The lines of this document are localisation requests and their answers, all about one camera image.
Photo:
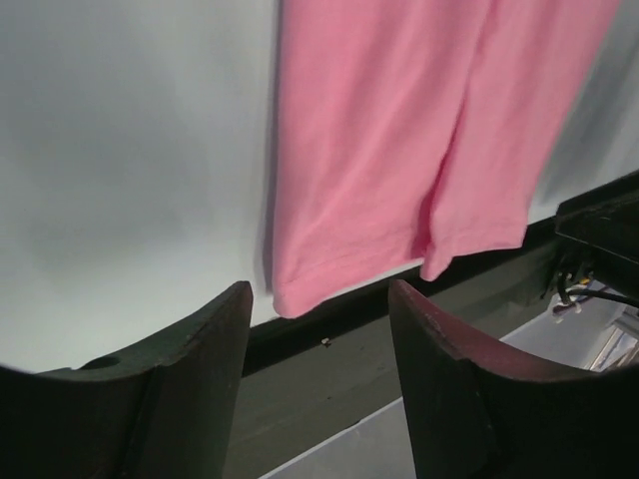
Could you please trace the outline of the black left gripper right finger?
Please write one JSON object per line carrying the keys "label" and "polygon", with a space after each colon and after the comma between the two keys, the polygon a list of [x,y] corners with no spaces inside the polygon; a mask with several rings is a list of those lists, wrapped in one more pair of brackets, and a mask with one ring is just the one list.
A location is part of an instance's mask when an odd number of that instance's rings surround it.
{"label": "black left gripper right finger", "polygon": [[634,478],[638,368],[594,372],[512,347],[405,281],[388,291],[420,478]]}

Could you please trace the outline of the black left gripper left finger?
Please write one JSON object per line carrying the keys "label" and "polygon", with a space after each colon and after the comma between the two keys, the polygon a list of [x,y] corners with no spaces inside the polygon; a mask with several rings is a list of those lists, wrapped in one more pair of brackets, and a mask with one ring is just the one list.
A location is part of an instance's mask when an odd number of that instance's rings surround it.
{"label": "black left gripper left finger", "polygon": [[78,369],[1,371],[5,478],[219,478],[253,307],[245,281]]}

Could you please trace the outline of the pink t shirt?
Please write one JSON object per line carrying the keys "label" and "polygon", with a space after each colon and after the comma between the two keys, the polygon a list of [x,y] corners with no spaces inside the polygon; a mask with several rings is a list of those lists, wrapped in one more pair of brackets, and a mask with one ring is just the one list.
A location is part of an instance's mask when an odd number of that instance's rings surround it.
{"label": "pink t shirt", "polygon": [[615,1],[286,1],[272,291],[303,315],[522,245]]}

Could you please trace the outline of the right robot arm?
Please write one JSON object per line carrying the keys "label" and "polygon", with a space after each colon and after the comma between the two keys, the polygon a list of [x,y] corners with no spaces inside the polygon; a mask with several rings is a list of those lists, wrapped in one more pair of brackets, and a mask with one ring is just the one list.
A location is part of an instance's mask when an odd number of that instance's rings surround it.
{"label": "right robot arm", "polygon": [[560,237],[547,288],[559,306],[591,298],[638,307],[638,173],[633,172],[560,204]]}

